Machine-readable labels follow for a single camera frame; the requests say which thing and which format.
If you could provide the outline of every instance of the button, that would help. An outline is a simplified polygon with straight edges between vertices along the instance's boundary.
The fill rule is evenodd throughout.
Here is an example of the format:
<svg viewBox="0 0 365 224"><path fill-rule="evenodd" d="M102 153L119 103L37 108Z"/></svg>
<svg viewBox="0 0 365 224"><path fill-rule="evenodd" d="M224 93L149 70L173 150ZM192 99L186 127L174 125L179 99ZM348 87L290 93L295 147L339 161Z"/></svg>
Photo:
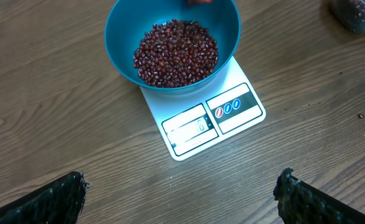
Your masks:
<svg viewBox="0 0 365 224"><path fill-rule="evenodd" d="M233 109L237 110L240 107L240 100L234 99L234 102L232 102Z"/></svg>
<svg viewBox="0 0 365 224"><path fill-rule="evenodd" d="M217 108L216 112L214 113L214 115L216 116L216 118L221 118L222 114L223 114L223 110L222 108Z"/></svg>
<svg viewBox="0 0 365 224"><path fill-rule="evenodd" d="M230 103L227 103L226 105L224 105L224 113L225 114L229 114L229 113L231 113L231 111L232 111L232 106L231 106Z"/></svg>

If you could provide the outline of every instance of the teal plastic bowl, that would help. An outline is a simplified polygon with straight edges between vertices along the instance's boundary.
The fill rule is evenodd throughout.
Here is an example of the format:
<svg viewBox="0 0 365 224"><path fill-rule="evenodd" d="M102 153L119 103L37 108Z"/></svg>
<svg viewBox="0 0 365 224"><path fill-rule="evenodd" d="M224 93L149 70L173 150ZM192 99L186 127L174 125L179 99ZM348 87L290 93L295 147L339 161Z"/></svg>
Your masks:
<svg viewBox="0 0 365 224"><path fill-rule="evenodd" d="M165 95L189 93L208 84L217 72L233 56L240 37L240 17L233 0L213 0L188 6L188 0L118 0L111 10L105 26L105 47L110 60L117 70L133 83L161 91ZM138 48L144 33L152 29L153 24L165 24L176 18L198 21L209 29L217 40L219 63L214 73L192 85L177 88L159 88L147 85L138 77L138 69L133 66L133 54Z"/></svg>

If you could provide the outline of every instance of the wooden surface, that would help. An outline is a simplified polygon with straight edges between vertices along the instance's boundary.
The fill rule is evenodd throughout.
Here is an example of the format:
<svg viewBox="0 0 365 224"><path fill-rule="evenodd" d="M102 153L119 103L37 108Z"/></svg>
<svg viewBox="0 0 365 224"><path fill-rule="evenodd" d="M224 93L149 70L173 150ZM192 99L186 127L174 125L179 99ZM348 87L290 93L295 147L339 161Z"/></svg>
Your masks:
<svg viewBox="0 0 365 224"><path fill-rule="evenodd" d="M236 59L264 122L171 159L139 88L113 68L114 0L0 0L0 206L71 170L79 223L281 223L283 168L365 213L365 35L314 0L237 0Z"/></svg>

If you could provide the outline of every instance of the scale platform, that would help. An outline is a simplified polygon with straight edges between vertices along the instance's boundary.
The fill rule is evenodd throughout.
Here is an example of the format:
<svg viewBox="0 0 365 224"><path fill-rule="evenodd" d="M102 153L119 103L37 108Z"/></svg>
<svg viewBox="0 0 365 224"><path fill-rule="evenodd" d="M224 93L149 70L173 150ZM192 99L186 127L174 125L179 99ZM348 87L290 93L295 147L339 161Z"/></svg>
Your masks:
<svg viewBox="0 0 365 224"><path fill-rule="evenodd" d="M206 86L184 95L141 87L153 118L177 161L183 161L265 118L256 92L232 57Z"/></svg>

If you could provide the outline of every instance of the clear container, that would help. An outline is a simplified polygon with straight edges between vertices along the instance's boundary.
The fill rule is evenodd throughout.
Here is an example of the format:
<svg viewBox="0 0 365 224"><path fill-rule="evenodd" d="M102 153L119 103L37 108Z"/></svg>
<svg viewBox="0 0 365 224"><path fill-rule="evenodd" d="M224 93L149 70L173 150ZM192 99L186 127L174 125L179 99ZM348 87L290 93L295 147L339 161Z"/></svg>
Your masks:
<svg viewBox="0 0 365 224"><path fill-rule="evenodd" d="M331 0L331 9L348 30L365 33L365 0Z"/></svg>

